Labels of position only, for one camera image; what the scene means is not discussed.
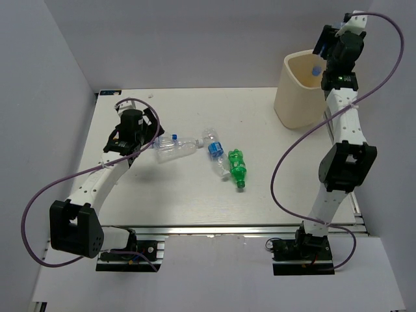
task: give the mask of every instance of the cable tie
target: cable tie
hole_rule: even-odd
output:
[[[352,109],[358,109],[358,104],[355,104],[354,101],[349,101],[348,103]]]
[[[103,169],[110,168],[110,166],[108,166],[108,165],[105,164],[103,158],[101,158],[101,167],[103,167]]]
[[[322,223],[322,225],[325,227],[325,228],[328,228],[328,227],[330,227],[331,226],[331,222],[325,222],[325,221],[323,221],[323,220],[321,220],[321,219],[317,219],[318,221],[321,221]]]

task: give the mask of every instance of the beige container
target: beige container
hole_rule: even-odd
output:
[[[283,61],[274,110],[289,129],[304,127],[319,121],[326,109],[324,92],[320,89],[322,72],[312,75],[313,66],[322,72],[326,61],[312,50],[287,55]]]

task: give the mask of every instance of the bottle label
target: bottle label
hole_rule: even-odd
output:
[[[231,163],[231,166],[233,168],[237,168],[237,167],[241,167],[241,168],[246,168],[246,164],[244,164],[243,162],[239,162],[239,161],[235,161],[233,163]]]
[[[213,142],[208,145],[208,151],[211,154],[212,157],[218,157],[221,156],[224,153],[224,150],[222,149],[221,143],[219,142]]]

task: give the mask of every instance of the bottle cap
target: bottle cap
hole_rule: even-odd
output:
[[[238,181],[237,182],[237,187],[239,189],[241,189],[241,188],[243,189],[245,186],[246,186],[246,183],[244,181]]]
[[[231,172],[230,172],[230,171],[228,171],[228,170],[224,170],[224,171],[221,173],[221,175],[222,175],[222,177],[230,177],[230,176],[231,176]]]
[[[322,67],[320,67],[320,66],[314,66],[312,68],[312,75],[319,76],[320,73],[321,73],[321,71],[322,71]]]
[[[197,148],[203,148],[203,139],[202,138],[197,138],[196,139],[196,147]]]

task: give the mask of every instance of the white wall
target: white wall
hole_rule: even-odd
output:
[[[46,0],[92,88],[276,86],[285,55],[371,0]]]
[[[0,302],[2,311],[26,311],[39,266],[21,241],[21,214],[38,189],[76,170],[94,94],[42,0],[1,1],[0,29]],[[49,206],[68,187],[50,190],[29,213],[38,255]]]
[[[416,311],[416,3],[375,0],[370,11],[392,17],[406,39],[397,73],[360,105],[360,120],[378,157],[357,197],[364,220],[380,236],[408,311]],[[378,84],[397,59],[399,41],[392,26],[370,17],[364,52],[357,66],[360,90]]]

